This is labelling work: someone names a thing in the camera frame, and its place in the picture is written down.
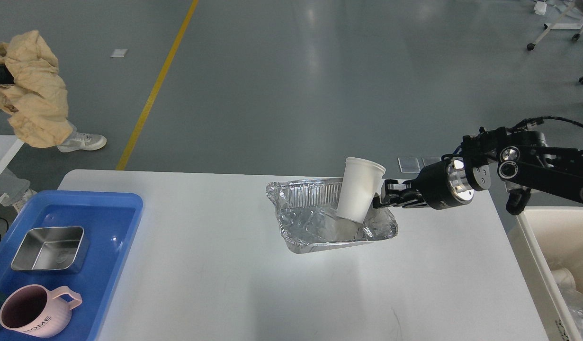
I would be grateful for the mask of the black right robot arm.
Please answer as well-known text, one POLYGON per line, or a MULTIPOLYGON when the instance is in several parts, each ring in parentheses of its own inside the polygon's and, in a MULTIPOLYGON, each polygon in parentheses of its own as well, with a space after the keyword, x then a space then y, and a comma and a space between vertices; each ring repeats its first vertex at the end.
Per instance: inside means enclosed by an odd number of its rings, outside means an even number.
POLYGON ((490 188, 493 175, 506 184, 506 211, 511 215, 525 209, 534 190, 583 204, 583 150, 547 145, 544 135, 533 129, 545 119, 527 118, 495 130, 481 127, 415 179, 386 179, 372 207, 442 210, 467 205, 474 192, 490 188))

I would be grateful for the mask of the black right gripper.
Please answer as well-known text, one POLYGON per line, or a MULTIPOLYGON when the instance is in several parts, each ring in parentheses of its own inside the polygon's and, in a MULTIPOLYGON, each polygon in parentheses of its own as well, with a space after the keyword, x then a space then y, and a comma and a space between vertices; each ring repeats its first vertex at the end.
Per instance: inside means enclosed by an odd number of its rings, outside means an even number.
POLYGON ((468 205, 475 190, 467 181, 464 162, 449 158, 426 166, 416 179, 385 179, 382 194, 388 195, 375 196, 372 201, 374 209, 420 208, 426 203, 433 209, 442 210, 468 205))

